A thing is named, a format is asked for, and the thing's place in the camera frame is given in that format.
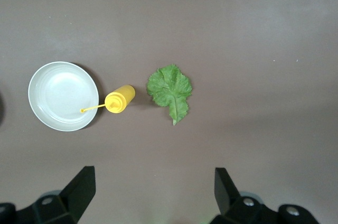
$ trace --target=metal bolt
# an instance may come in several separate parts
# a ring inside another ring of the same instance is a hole
[[[286,211],[293,216],[299,216],[298,210],[294,207],[287,207]]]
[[[53,198],[45,198],[44,200],[42,200],[42,204],[49,204],[50,202],[53,201]]]
[[[253,201],[252,199],[250,199],[250,198],[245,198],[245,199],[243,200],[243,202],[244,202],[244,204],[246,204],[246,205],[249,206],[249,207],[252,207],[252,206],[255,205],[254,201]]]

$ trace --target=white plate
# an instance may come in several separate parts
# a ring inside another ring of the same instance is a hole
[[[28,99],[37,118],[47,126],[64,132],[88,125],[98,105],[99,94],[93,79],[82,68],[68,62],[52,62],[33,75]]]

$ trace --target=yellow squeeze bottle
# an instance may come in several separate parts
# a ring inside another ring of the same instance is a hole
[[[135,97],[135,89],[131,85],[124,85],[106,96],[105,104],[93,106],[86,109],[80,109],[81,113],[87,110],[106,106],[112,113],[120,113],[124,111],[130,101]]]

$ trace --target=lettuce leaf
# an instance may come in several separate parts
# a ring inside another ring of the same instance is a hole
[[[153,101],[161,107],[169,106],[173,125],[186,116],[189,109],[186,98],[191,91],[189,78],[174,64],[159,68],[149,77],[147,84],[147,92]]]

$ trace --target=gray table surface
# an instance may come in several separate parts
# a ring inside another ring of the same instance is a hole
[[[273,210],[336,224],[337,38],[338,0],[0,0],[0,202],[26,207],[94,165],[80,223],[208,223],[218,166]],[[136,97],[50,129],[27,88],[53,61],[87,70],[101,100],[124,84]],[[194,88],[176,126],[145,88],[171,63]]]

